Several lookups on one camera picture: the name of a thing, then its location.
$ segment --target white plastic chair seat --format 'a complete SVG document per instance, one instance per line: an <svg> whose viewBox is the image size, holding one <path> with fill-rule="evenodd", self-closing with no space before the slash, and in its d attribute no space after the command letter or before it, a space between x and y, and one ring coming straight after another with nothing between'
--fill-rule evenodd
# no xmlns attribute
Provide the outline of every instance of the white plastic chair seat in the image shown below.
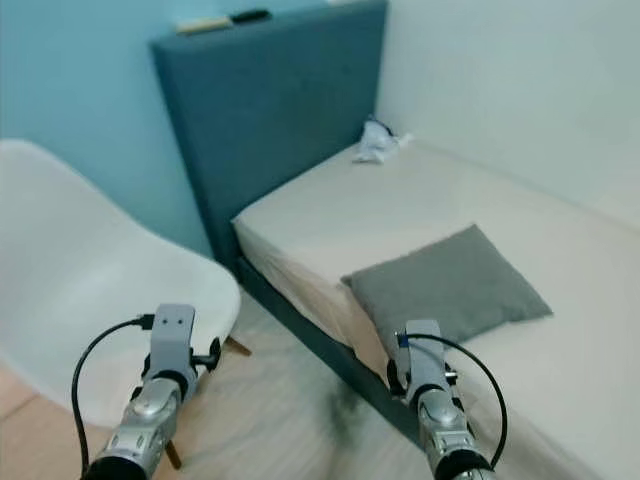
<svg viewBox="0 0 640 480"><path fill-rule="evenodd" d="M51 153L0 141L0 359L70 409L88 343L161 303L195 307L192 346L204 354L231 331L240 292L220 265L149 232ZM79 388L87 422L119 423L149 345L149 332L128 327L94 350Z"/></svg>

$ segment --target gray cushion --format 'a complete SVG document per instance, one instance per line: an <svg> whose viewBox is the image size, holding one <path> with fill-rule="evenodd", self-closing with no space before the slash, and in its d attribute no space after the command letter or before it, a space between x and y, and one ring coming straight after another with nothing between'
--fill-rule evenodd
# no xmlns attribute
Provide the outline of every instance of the gray cushion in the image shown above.
<svg viewBox="0 0 640 480"><path fill-rule="evenodd" d="M442 336L462 342L504 322L552 313L476 225L343 281L392 356L394 332L408 320L438 320Z"/></svg>

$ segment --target dark teal headboard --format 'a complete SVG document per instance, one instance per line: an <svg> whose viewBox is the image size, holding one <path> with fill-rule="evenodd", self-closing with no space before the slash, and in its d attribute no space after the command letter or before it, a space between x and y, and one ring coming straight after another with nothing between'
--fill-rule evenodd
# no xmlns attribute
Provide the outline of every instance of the dark teal headboard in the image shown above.
<svg viewBox="0 0 640 480"><path fill-rule="evenodd" d="M153 44L211 246L231 271L231 219L358 139L375 110L385 14L368 0Z"/></svg>

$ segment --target white wall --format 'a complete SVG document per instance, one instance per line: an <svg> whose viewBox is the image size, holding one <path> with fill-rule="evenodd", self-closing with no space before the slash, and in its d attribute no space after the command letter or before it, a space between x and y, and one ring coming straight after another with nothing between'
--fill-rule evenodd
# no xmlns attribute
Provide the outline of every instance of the white wall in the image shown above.
<svg viewBox="0 0 640 480"><path fill-rule="evenodd" d="M390 3L383 120L640 228L640 2Z"/></svg>

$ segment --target white bed sheet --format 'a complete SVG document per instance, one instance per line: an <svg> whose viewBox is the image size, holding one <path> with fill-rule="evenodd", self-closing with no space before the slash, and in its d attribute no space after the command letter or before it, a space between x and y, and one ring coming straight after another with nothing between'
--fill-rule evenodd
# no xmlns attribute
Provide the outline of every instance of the white bed sheet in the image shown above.
<svg viewBox="0 0 640 480"><path fill-rule="evenodd" d="M238 216L234 225L252 264L384 379L384 349L340 279L477 223L555 316L504 325L466 346L542 437L603 478L634 478L640 234L419 142L382 166L353 164L354 152L339 153ZM450 355L484 384L480 371Z"/></svg>

